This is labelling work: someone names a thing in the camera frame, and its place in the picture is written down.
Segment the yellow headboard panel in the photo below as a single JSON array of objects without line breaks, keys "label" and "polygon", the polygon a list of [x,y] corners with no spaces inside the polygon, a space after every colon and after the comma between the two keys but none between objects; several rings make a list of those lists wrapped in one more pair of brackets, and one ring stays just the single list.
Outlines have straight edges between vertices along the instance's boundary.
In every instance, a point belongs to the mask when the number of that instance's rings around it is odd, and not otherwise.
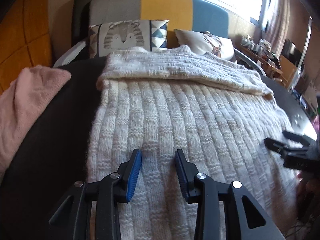
[{"label": "yellow headboard panel", "polygon": [[192,30],[193,3],[192,0],[141,0],[141,20],[168,19],[168,45],[178,47],[174,29]]}]

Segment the metal pole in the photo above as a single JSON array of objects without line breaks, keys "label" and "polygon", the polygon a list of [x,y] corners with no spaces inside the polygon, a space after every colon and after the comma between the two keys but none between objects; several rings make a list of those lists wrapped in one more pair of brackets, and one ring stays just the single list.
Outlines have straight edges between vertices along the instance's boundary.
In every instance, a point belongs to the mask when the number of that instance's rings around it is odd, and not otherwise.
[{"label": "metal pole", "polygon": [[299,79],[299,75],[300,75],[300,72],[301,72],[301,65],[303,63],[303,60],[304,60],[304,57],[306,55],[306,52],[307,52],[307,48],[308,48],[308,45],[309,45],[309,41],[310,41],[310,36],[311,36],[311,26],[312,26],[312,17],[310,16],[309,18],[309,23],[308,23],[308,33],[307,33],[307,37],[306,37],[306,42],[304,44],[304,47],[303,47],[303,51],[302,51],[302,55],[301,55],[301,58],[300,58],[300,61],[299,61],[299,64],[297,66],[297,70],[296,72],[294,73],[294,76],[291,80],[291,83],[289,85],[289,92],[291,93],[292,90],[294,89],[294,87],[296,86],[297,82],[298,82],[298,79]]}]

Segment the windowsill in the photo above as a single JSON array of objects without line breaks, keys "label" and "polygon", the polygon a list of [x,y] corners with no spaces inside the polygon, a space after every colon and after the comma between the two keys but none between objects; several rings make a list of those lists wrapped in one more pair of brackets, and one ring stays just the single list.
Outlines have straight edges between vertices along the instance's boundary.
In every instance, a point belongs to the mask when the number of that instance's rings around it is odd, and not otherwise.
[{"label": "windowsill", "polygon": [[243,19],[243,20],[245,20],[245,21],[247,21],[247,22],[249,22],[249,23],[251,23],[251,24],[253,24],[253,25],[257,26],[257,27],[259,27],[259,23],[258,23],[257,20],[255,20],[255,19],[253,19],[253,18],[251,18],[251,17],[249,17],[247,15],[241,14],[241,12],[237,11],[232,6],[229,6],[229,5],[223,3],[223,2],[221,2],[219,0],[205,0],[205,1],[213,3],[215,5],[218,5],[219,7],[223,8],[223,9],[229,11],[229,12],[232,12],[235,15],[237,15],[241,19]]}]

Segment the window frame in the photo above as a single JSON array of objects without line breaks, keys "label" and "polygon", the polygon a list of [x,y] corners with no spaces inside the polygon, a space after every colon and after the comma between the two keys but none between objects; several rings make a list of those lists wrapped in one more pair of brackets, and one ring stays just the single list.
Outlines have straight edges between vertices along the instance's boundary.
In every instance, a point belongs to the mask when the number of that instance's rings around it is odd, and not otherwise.
[{"label": "window frame", "polygon": [[205,1],[208,1],[208,2],[211,2],[215,5],[218,5],[219,7],[222,7],[223,9],[226,9],[228,11],[231,11],[232,13],[235,13],[237,16],[241,17],[242,19],[248,21],[248,22],[251,22],[252,24],[254,24],[255,26],[257,26],[259,29],[261,30],[265,30],[266,28],[266,24],[265,24],[265,15],[266,15],[266,11],[268,10],[269,8],[269,5],[270,5],[270,1],[271,0],[262,0],[262,3],[261,3],[261,9],[260,9],[260,15],[259,15],[259,20],[256,20],[252,17],[247,17],[247,16],[244,16],[244,15],[241,15],[241,13],[239,13],[239,11],[237,11],[234,7],[226,4],[226,3],[223,3],[219,0],[205,0]]}]

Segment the pink towel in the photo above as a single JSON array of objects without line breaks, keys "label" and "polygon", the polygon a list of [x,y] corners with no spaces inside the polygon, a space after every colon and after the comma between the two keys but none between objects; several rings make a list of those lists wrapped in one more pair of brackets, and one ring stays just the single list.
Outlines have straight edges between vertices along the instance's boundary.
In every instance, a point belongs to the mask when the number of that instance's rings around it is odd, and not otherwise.
[{"label": "pink towel", "polygon": [[27,132],[70,78],[62,69],[24,68],[0,96],[0,183]]}]

